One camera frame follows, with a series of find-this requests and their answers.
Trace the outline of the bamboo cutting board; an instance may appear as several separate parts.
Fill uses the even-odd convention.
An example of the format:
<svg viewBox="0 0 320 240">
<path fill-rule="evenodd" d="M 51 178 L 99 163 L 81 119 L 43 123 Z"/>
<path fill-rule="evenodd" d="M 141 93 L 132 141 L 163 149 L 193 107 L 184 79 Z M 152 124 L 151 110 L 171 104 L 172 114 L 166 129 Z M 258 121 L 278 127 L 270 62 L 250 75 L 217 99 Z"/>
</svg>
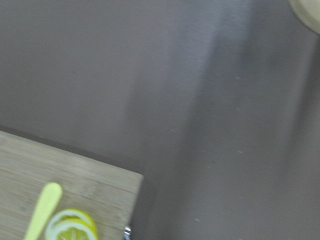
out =
<svg viewBox="0 0 320 240">
<path fill-rule="evenodd" d="M 58 210 L 90 215 L 102 240 L 122 240 L 143 176 L 7 132 L 0 134 L 0 237 L 21 240 L 45 184 L 62 186 Z"/>
</svg>

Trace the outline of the lemon slice near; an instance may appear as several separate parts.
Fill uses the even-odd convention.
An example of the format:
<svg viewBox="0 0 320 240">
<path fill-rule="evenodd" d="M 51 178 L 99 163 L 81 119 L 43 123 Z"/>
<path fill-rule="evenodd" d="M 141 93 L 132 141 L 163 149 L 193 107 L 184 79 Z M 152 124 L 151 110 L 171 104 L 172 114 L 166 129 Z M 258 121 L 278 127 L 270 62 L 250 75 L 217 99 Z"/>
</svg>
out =
<svg viewBox="0 0 320 240">
<path fill-rule="evenodd" d="M 98 240 L 94 220 L 78 209 L 64 209 L 56 213 L 48 222 L 44 238 L 46 240 Z"/>
</svg>

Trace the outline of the wooden mug tree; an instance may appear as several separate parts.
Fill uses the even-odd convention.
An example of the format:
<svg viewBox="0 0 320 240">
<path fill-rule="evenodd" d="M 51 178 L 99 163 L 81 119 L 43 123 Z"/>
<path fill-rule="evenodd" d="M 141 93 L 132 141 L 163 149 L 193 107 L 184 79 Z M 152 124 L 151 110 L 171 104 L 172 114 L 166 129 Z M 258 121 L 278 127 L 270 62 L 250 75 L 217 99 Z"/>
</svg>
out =
<svg viewBox="0 0 320 240">
<path fill-rule="evenodd" d="M 305 26 L 320 34 L 320 0 L 289 0 L 288 3 Z"/>
</svg>

